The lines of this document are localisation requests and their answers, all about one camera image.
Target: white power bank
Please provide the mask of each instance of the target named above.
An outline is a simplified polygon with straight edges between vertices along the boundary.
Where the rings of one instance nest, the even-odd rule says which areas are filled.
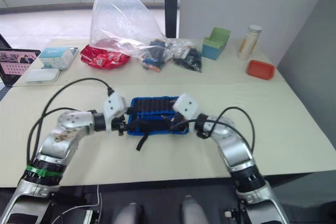
[[[56,81],[59,76],[59,69],[36,69],[31,70],[26,78],[26,82],[53,82]]]

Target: tiled floor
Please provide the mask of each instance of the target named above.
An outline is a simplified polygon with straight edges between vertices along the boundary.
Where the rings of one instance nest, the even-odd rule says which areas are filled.
[[[164,9],[150,10],[165,33]],[[89,39],[91,9],[0,15],[0,34],[13,48],[42,50],[57,38]]]

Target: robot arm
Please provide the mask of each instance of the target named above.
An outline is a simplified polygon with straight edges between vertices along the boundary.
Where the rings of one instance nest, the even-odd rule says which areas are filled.
[[[59,182],[79,141],[94,132],[119,130],[122,124],[113,121],[126,111],[125,99],[114,92],[105,101],[103,113],[63,113],[33,163],[26,167],[0,223],[40,224],[50,217],[46,214],[51,206],[50,196],[59,190]]]
[[[202,136],[211,131],[214,123],[206,120],[217,120],[216,116],[201,113],[197,102],[189,95],[183,94],[174,104],[173,109],[182,114],[187,120],[199,119],[190,129]],[[220,122],[234,127],[234,123],[222,117]],[[271,186],[260,174],[252,152],[243,139],[232,129],[216,124],[211,138],[217,143],[219,153],[228,172],[236,185],[236,193],[244,205],[243,218],[252,224],[273,223],[289,224],[281,204],[278,202]]]

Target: green container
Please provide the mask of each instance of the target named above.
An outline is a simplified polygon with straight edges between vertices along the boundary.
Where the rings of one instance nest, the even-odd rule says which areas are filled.
[[[203,40],[202,56],[216,60],[222,53],[230,37],[231,31],[215,27],[210,37]]]

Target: bottle cap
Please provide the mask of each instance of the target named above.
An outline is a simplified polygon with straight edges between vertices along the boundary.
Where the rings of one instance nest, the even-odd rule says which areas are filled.
[[[248,32],[249,33],[260,34],[261,30],[262,30],[262,27],[258,26],[258,25],[250,25],[248,27]]]

